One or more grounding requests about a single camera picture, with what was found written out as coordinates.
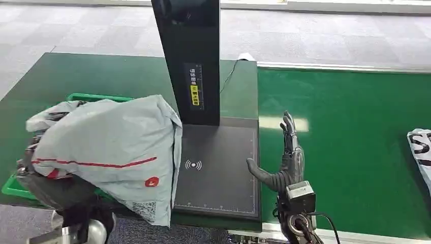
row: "green crate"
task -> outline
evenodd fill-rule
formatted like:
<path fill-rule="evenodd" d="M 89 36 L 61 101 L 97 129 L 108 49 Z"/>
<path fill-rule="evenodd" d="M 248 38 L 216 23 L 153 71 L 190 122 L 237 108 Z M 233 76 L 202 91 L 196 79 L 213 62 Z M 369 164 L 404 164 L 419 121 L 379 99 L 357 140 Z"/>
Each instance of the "green crate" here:
<path fill-rule="evenodd" d="M 92 94 L 84 94 L 84 93 L 72 93 L 66 97 L 66 101 L 78 100 L 78 101 L 86 101 L 86 102 L 96 102 L 103 99 L 110 99 L 119 103 L 133 100 L 133 98 L 92 95 Z M 30 193 L 25 187 L 23 187 L 16 180 L 15 174 L 12 174 L 9 177 L 8 181 L 3 185 L 2 193 L 5 195 L 12 195 L 12 196 L 36 200 L 36 197 L 34 197 L 32 193 Z M 111 196 L 109 196 L 108 194 L 106 194 L 100 189 L 97 189 L 95 193 L 104 198 L 112 198 Z"/>
<path fill-rule="evenodd" d="M 128 102 L 130 100 L 133 100 L 133 98 L 102 96 L 102 95 L 93 95 L 93 94 L 85 94 L 85 93 L 72 93 L 66 97 L 66 101 L 78 100 L 78 101 L 86 101 L 86 102 L 97 102 L 103 99 L 110 99 L 118 103 Z"/>

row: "red stripe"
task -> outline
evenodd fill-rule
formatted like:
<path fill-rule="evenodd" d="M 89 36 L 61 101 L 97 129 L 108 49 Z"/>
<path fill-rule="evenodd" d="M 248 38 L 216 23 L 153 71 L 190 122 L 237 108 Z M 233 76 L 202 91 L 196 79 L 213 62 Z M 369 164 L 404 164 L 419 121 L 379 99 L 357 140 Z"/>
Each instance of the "red stripe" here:
<path fill-rule="evenodd" d="M 99 164 L 99 163 L 80 163 L 80 162 L 76 162 L 76 161 L 62 161 L 62 160 L 58 160 L 58 159 L 36 159 L 36 160 L 32 161 L 32 164 L 38 164 L 38 163 L 44 162 L 44 161 L 56 161 L 59 164 L 78 164 L 78 165 L 84 165 L 84 166 L 97 166 L 97 167 L 105 167 L 105 168 L 125 168 L 125 167 L 129 167 L 129 166 L 135 166 L 135 165 L 151 162 L 151 161 L 154 161 L 156 159 L 157 159 L 157 157 L 153 157 L 153 158 L 149 158 L 146 160 L 131 162 L 131 163 L 124 164 L 124 165 Z"/>
<path fill-rule="evenodd" d="M 55 179 L 55 178 L 57 178 L 58 173 L 59 173 L 58 169 L 54 169 L 46 177 L 49 178 L 49 179 Z"/>

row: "qr code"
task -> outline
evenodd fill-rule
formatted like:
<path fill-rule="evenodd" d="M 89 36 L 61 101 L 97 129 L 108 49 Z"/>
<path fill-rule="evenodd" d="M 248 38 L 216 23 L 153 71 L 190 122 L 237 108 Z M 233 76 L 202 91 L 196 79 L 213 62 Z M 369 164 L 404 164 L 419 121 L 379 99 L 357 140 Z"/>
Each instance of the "qr code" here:
<path fill-rule="evenodd" d="M 156 202 L 134 202 L 133 211 L 139 215 L 141 215 L 148 222 L 154 222 L 154 218 L 156 217 Z"/>

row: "red logo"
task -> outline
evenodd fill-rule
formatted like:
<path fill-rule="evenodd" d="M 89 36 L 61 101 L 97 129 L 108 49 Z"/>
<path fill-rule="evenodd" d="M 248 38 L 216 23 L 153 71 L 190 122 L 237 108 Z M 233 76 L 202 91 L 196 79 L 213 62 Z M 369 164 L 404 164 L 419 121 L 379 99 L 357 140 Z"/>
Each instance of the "red logo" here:
<path fill-rule="evenodd" d="M 151 177 L 145 181 L 146 187 L 156 187 L 158 184 L 159 184 L 159 178 L 157 177 Z"/>

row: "gray carpet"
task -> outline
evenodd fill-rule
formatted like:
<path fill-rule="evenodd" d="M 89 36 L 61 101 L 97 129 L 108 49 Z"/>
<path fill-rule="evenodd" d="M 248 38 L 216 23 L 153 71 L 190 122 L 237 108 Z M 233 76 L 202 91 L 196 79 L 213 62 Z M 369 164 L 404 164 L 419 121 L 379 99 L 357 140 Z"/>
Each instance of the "gray carpet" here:
<path fill-rule="evenodd" d="M 23 244 L 51 230 L 51 210 L 0 205 L 0 244 Z M 227 231 L 172 225 L 151 226 L 145 221 L 118 219 L 110 244 L 227 243 Z"/>
<path fill-rule="evenodd" d="M 45 52 L 163 56 L 149 7 L 0 3 L 0 99 Z M 221 11 L 221 57 L 431 68 L 431 17 Z M 0 205 L 0 244 L 50 230 L 51 211 Z M 226 231 L 120 220 L 111 243 L 224 243 Z"/>

